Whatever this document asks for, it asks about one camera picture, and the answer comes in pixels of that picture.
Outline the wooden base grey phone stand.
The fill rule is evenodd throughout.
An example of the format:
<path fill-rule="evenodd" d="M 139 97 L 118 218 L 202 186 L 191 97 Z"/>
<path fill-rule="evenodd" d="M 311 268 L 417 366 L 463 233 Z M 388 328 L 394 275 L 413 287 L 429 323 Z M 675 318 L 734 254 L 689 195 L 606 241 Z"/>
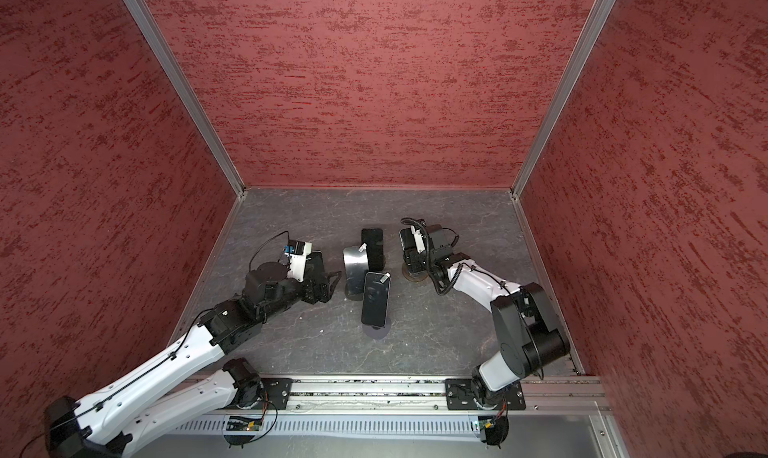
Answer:
<path fill-rule="evenodd" d="M 428 274 L 424 271 L 412 273 L 407 268 L 402 269 L 402 274 L 406 280 L 415 283 L 422 282 L 428 278 Z"/>

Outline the light green phone with sticker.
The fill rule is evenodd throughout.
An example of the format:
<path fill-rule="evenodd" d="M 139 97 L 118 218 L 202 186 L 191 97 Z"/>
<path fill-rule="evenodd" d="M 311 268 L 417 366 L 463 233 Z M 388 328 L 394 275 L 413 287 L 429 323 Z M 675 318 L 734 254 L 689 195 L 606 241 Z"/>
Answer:
<path fill-rule="evenodd" d="M 416 250 L 416 243 L 412 229 L 410 227 L 406 227 L 400 230 L 399 239 L 403 253 L 403 260 L 405 262 L 409 262 L 410 255 L 412 252 L 414 252 L 414 250 Z"/>

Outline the purple phone with sticker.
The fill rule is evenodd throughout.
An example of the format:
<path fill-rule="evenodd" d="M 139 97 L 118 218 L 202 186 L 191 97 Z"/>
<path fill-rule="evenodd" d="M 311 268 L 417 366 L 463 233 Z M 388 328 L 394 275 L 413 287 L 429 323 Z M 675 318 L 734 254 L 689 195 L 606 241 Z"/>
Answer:
<path fill-rule="evenodd" d="M 370 327 L 386 326 L 390 294 L 389 272 L 368 272 L 364 279 L 361 322 Z"/>

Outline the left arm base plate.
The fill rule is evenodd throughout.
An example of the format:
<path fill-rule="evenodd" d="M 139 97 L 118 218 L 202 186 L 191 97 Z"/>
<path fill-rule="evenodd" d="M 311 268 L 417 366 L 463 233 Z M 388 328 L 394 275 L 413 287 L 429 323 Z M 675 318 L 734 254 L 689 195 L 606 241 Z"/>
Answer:
<path fill-rule="evenodd" d="M 263 377 L 254 398 L 247 398 L 244 404 L 237 408 L 256 410 L 275 406 L 279 411 L 287 409 L 294 380 L 287 377 Z"/>

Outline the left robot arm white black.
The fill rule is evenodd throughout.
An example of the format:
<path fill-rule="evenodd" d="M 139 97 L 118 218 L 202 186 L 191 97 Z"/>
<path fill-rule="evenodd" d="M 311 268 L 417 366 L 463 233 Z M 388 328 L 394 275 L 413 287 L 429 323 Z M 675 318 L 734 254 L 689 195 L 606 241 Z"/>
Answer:
<path fill-rule="evenodd" d="M 319 252 L 300 279 L 279 261 L 249 271 L 240 293 L 200 312 L 165 350 L 98 391 L 54 400 L 44 412 L 49 456 L 127 457 L 218 408 L 267 412 L 274 404 L 261 376 L 230 353 L 294 304 L 328 302 L 340 278 Z"/>

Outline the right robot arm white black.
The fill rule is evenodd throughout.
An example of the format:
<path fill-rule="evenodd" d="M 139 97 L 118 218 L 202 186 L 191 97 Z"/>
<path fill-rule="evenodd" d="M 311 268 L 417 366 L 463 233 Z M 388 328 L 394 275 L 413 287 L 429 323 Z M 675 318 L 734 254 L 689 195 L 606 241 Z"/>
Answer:
<path fill-rule="evenodd" d="M 463 293 L 491 314 L 499 350 L 472 372 L 470 389 L 479 407 L 497 410 L 504 394 L 520 380 L 544 376 L 545 367 L 568 355 L 565 325 L 545 289 L 517 284 L 486 270 L 455 250 L 459 235 L 422 219 L 404 217 L 399 232 L 410 276 L 424 275 L 441 296 Z"/>

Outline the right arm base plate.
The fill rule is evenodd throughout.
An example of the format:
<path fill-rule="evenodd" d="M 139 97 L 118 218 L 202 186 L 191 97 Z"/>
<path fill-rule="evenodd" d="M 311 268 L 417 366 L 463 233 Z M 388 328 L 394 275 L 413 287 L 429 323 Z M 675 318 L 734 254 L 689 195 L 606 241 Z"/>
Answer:
<path fill-rule="evenodd" d="M 490 391 L 479 378 L 449 378 L 444 382 L 447 407 L 451 411 L 521 411 L 526 409 L 521 383 L 514 382 Z"/>

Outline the purple phone stand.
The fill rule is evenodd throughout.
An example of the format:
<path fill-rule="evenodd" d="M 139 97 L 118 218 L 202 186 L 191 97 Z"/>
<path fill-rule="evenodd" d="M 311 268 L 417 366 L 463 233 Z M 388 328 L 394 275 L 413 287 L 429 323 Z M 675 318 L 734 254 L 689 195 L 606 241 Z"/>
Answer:
<path fill-rule="evenodd" d="M 383 326 L 373 326 L 368 324 L 362 325 L 363 333 L 370 337 L 373 340 L 382 340 L 385 338 L 390 330 L 391 330 L 391 320 L 389 318 L 385 319 L 385 323 Z"/>

